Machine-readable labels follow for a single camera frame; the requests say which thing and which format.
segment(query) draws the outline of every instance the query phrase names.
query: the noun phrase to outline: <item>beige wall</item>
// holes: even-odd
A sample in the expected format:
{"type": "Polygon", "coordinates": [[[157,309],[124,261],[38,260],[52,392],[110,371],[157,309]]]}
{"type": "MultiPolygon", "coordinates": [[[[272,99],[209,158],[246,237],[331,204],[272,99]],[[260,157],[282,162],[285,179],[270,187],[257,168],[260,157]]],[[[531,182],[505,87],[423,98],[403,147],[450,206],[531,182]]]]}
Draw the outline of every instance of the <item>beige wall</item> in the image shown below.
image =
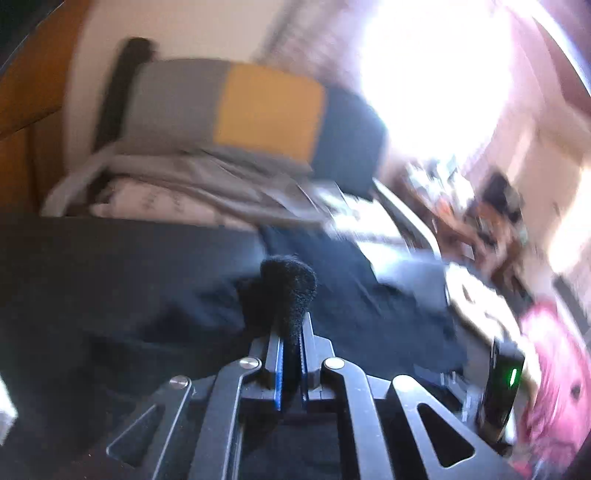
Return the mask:
{"type": "Polygon", "coordinates": [[[158,44],[161,58],[247,61],[290,0],[95,0],[78,43],[64,109],[66,166],[90,153],[111,68],[127,37],[158,44]]]}

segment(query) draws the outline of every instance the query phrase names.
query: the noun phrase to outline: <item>green light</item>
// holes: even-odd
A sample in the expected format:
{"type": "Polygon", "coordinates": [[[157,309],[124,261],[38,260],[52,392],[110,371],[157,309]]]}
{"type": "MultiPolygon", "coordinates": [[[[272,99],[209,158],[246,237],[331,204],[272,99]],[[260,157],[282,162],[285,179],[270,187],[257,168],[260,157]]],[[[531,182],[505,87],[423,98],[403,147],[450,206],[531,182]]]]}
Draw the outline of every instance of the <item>green light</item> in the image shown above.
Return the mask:
{"type": "Polygon", "coordinates": [[[515,379],[517,378],[517,369],[514,368],[513,371],[511,372],[511,380],[509,380],[509,386],[512,387],[513,384],[515,383],[515,379]]]}

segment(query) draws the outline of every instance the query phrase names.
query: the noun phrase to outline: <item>dark blue fabric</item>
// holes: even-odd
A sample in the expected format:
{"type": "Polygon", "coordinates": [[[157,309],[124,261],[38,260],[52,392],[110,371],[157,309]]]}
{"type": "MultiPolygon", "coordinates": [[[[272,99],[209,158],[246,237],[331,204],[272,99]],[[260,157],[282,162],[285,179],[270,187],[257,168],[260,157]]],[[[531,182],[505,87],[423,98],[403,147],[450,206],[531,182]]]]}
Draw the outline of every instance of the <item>dark blue fabric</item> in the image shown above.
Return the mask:
{"type": "Polygon", "coordinates": [[[323,129],[312,161],[314,178],[333,180],[344,193],[369,198],[385,139],[385,126],[361,97],[326,88],[323,129]]]}

